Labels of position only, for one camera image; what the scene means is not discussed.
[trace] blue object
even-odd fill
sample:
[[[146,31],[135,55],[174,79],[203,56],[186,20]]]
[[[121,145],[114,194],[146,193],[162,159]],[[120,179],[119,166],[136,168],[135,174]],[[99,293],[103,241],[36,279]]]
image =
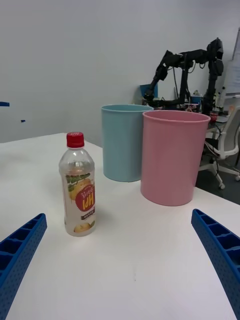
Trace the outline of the blue object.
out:
[[[113,104],[101,108],[103,173],[109,179],[141,179],[143,112],[147,105]]]
[[[141,95],[142,97],[144,97],[145,95],[145,92],[146,90],[149,88],[150,84],[141,84],[140,85],[140,90],[141,90]],[[154,87],[154,98],[157,98],[159,96],[159,93],[158,93],[158,85],[156,84],[155,87]]]
[[[10,107],[10,103],[0,101],[0,107]]]
[[[221,281],[236,318],[240,319],[240,238],[194,209],[191,224]]]
[[[0,242],[0,320],[6,319],[46,229],[46,216],[40,213]]]

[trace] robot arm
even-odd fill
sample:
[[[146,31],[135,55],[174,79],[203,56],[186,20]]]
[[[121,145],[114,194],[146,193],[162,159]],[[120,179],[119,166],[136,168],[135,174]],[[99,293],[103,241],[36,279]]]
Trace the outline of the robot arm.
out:
[[[154,108],[184,104],[186,96],[187,99],[191,98],[188,90],[188,71],[193,66],[193,61],[195,61],[197,64],[205,64],[206,62],[208,62],[209,83],[208,89],[203,98],[202,111],[205,114],[209,114],[214,101],[216,80],[219,76],[222,75],[224,69],[222,57],[223,44],[219,38],[212,41],[207,46],[207,50],[199,49],[194,51],[181,52],[179,54],[173,54],[172,52],[167,50],[156,69],[155,76],[148,90],[146,90],[144,98],[147,100],[148,104]],[[166,76],[168,75],[169,67],[182,69],[179,97],[175,100],[153,101],[155,85],[159,80],[163,81],[166,78]]]

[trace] chair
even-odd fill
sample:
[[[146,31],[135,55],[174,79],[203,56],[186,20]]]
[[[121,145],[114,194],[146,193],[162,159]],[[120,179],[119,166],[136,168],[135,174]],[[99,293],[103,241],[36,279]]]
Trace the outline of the chair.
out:
[[[228,118],[226,125],[220,133],[218,139],[206,138],[205,144],[212,155],[212,160],[208,164],[200,166],[199,171],[210,170],[215,174],[219,182],[219,188],[224,189],[225,185],[221,179],[219,172],[235,175],[235,180],[240,180],[240,172],[237,170],[226,168],[218,165],[217,160],[224,160],[229,156],[239,152],[238,136],[240,132],[240,106],[237,106]]]

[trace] bottle cap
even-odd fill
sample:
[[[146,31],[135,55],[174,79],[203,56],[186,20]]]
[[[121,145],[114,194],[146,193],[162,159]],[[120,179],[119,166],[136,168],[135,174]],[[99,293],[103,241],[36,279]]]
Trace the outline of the bottle cap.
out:
[[[82,132],[69,132],[66,135],[66,146],[69,148],[84,147],[84,134]]]

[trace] bottle label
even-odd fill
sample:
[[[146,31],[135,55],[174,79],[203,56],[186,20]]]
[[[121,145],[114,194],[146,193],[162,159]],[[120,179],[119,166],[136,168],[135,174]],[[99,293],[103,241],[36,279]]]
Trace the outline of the bottle label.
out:
[[[94,171],[63,177],[65,205],[64,223],[71,233],[81,233],[95,224]]]

